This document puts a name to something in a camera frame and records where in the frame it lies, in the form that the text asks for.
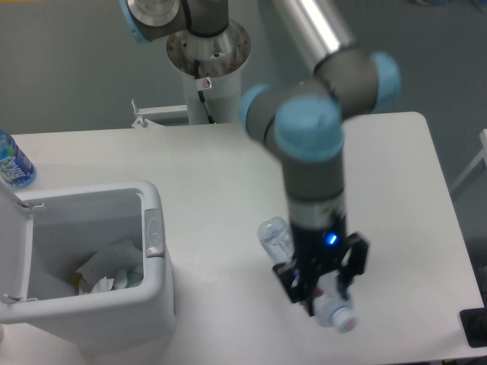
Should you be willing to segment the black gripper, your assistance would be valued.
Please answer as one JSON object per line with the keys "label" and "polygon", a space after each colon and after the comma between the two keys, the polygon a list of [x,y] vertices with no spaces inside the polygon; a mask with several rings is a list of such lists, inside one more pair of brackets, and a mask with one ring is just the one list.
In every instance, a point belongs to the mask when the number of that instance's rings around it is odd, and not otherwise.
{"label": "black gripper", "polygon": [[369,242],[359,232],[346,239],[346,216],[336,216],[329,226],[319,229],[305,228],[291,221],[291,233],[296,260],[272,267],[289,300],[302,305],[310,317],[315,316],[313,300],[317,280],[336,270],[346,252],[347,262],[338,268],[337,291],[342,300],[349,300],[348,288],[354,277],[365,272]]}

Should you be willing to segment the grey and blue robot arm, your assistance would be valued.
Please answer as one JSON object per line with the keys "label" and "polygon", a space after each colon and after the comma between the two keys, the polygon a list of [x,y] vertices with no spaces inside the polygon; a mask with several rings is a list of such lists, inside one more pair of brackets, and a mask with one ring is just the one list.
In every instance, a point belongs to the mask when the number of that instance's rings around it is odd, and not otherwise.
{"label": "grey and blue robot arm", "polygon": [[401,77],[394,58],[368,53],[331,1],[270,1],[312,74],[286,88],[256,86],[241,93],[216,82],[246,62],[250,40],[229,16],[226,1],[123,1],[141,43],[167,39],[173,65],[189,78],[191,123],[238,118],[244,131],[282,165],[291,239],[260,239],[289,299],[318,319],[351,312],[349,285],[363,274],[368,243],[346,232],[342,149],[345,120],[394,101]]}

